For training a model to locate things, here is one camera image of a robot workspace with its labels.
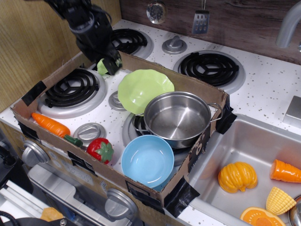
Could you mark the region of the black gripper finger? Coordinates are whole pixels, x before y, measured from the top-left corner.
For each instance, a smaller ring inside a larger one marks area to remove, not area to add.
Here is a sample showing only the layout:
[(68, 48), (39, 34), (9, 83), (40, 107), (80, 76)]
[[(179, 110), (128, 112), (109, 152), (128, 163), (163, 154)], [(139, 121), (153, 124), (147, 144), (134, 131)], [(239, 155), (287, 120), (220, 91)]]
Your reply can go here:
[(95, 59), (91, 60), (89, 66), (86, 65), (87, 69), (91, 69), (91, 70), (97, 70), (97, 64), (99, 62), (100, 58), (96, 57)]
[(120, 53), (117, 50), (109, 52), (109, 54), (104, 57), (103, 64), (109, 75), (115, 75), (116, 72), (122, 68)]

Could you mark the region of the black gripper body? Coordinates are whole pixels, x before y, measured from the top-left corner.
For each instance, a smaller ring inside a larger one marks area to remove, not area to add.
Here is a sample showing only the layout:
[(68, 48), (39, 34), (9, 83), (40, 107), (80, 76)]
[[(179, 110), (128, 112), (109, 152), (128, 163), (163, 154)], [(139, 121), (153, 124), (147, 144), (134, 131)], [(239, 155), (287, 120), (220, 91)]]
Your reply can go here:
[(116, 50), (111, 42), (112, 27), (106, 23), (80, 25), (76, 28), (76, 44), (89, 59), (104, 58)]

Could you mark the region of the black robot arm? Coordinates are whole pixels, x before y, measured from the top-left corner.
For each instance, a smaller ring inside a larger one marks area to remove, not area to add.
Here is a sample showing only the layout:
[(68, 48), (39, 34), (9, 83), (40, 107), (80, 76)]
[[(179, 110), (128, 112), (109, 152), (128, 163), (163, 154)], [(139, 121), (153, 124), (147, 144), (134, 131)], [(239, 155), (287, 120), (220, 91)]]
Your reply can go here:
[(81, 52), (94, 63), (103, 63), (109, 75), (121, 67), (120, 53), (111, 41), (111, 16), (89, 0), (47, 0), (46, 3), (68, 22)]

